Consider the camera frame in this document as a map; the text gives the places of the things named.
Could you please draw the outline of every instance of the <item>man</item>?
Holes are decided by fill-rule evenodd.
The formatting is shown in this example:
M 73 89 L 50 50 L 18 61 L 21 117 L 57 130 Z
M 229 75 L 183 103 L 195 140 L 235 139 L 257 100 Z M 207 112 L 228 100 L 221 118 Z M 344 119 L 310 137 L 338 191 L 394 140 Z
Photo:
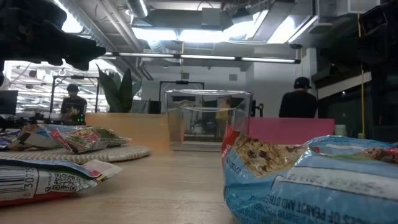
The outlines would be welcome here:
M 221 111 L 216 112 L 216 122 L 217 122 L 217 137 L 222 138 L 224 136 L 225 127 L 229 120 L 229 109 L 231 107 L 231 98 L 227 97 L 225 103 L 219 105 L 218 108 L 223 108 Z
M 75 84 L 68 85 L 69 97 L 62 102 L 61 114 L 63 115 L 63 124 L 76 125 L 84 124 L 84 115 L 86 113 L 87 101 L 77 95 L 79 88 Z
M 280 118 L 314 118 L 317 99 L 307 91 L 311 89 L 310 80 L 298 77 L 294 81 L 294 91 L 286 93 L 280 104 Z

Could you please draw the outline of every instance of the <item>round woven mat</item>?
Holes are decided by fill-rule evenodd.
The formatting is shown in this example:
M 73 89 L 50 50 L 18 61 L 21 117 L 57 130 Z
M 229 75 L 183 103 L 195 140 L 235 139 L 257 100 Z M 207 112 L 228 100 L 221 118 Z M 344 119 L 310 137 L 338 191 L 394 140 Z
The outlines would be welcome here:
M 67 160 L 76 164 L 84 164 L 93 159 L 103 162 L 126 161 L 138 159 L 149 155 L 149 150 L 143 146 L 121 146 L 103 149 L 84 154 L 71 154 L 65 149 L 52 149 L 46 151 L 21 151 L 21 152 L 0 152 L 0 157 L 13 159 L 46 159 L 46 160 Z

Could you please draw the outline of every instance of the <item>green plant leaf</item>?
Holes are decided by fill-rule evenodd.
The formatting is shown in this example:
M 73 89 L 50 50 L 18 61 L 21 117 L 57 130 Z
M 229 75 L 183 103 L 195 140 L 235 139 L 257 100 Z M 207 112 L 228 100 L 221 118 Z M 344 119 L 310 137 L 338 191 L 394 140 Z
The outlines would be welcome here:
M 132 85 L 132 96 L 134 97 L 139 90 L 141 89 L 142 86 L 142 79 L 136 81 L 133 85 Z
M 109 106 L 112 108 L 114 112 L 122 113 L 123 108 L 118 98 L 118 89 L 116 88 L 116 85 L 114 84 L 111 77 L 103 73 L 98 65 L 97 67 L 98 67 L 99 82 L 101 83 L 104 89 L 106 101 L 108 102 Z
M 128 69 L 122 79 L 120 84 L 118 97 L 121 102 L 122 110 L 124 113 L 128 113 L 132 106 L 132 99 L 134 95 L 132 94 L 132 78 L 130 69 Z
M 120 88 L 120 84 L 122 83 L 122 80 L 120 78 L 119 73 L 113 73 L 113 77 L 111 77 L 114 81 L 114 84 L 116 85 L 116 88 L 119 89 Z

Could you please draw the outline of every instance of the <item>clear acrylic box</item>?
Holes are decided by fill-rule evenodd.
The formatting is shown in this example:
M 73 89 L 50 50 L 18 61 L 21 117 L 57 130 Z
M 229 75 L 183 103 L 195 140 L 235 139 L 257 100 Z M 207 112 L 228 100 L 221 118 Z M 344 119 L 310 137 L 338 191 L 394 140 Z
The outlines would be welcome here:
M 167 90 L 170 148 L 221 151 L 226 125 L 248 133 L 252 93 L 223 90 Z

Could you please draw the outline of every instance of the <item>trail mix bag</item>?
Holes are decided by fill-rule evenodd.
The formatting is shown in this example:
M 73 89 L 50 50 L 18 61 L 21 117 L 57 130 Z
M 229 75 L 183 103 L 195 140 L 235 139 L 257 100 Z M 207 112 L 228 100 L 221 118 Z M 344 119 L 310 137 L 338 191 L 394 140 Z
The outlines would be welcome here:
M 51 137 L 50 132 L 57 129 L 60 132 L 73 131 L 84 126 L 64 126 L 55 124 L 28 124 L 25 125 L 18 137 L 7 148 L 12 151 L 24 151 L 26 149 L 56 149 L 61 145 Z
M 396 152 L 382 142 L 335 136 L 276 146 L 229 126 L 224 199 L 240 223 L 398 223 Z
M 0 207 L 74 194 L 120 171 L 98 160 L 79 166 L 68 161 L 0 159 Z
M 4 149 L 10 143 L 12 143 L 19 135 L 18 131 L 6 131 L 4 133 L 0 133 L 0 150 Z
M 97 127 L 64 132 L 55 129 L 50 132 L 50 135 L 66 150 L 76 154 L 120 146 L 129 142 L 128 139 L 118 136 L 110 129 Z

